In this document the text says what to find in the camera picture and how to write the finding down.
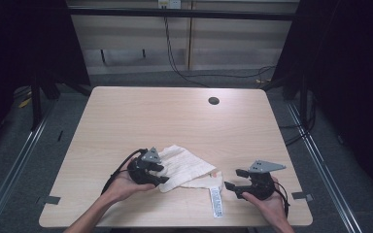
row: human hand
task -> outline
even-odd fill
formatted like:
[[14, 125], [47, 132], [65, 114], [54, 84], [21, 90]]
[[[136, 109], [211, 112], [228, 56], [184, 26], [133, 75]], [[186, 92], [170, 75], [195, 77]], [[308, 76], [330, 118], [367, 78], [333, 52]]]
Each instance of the human hand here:
[[[272, 177], [272, 180], [275, 183], [275, 188], [280, 190], [277, 185], [278, 180], [275, 177]], [[267, 220], [277, 232], [293, 232], [284, 211], [283, 198], [278, 192], [274, 191], [270, 197], [263, 201], [257, 199], [249, 192], [243, 192], [242, 196], [260, 210], [265, 220]]]
[[125, 171], [128, 167], [128, 164], [132, 160], [133, 159], [130, 159], [122, 166], [122, 168], [120, 169], [121, 172], [117, 175], [117, 177], [114, 179], [114, 181], [105, 191], [105, 193], [102, 194], [109, 197], [109, 199], [113, 203], [123, 201], [135, 192], [148, 191], [155, 188], [155, 185], [153, 185], [152, 183], [137, 184], [134, 181], [132, 181], [131, 177], [129, 176], [129, 173]]

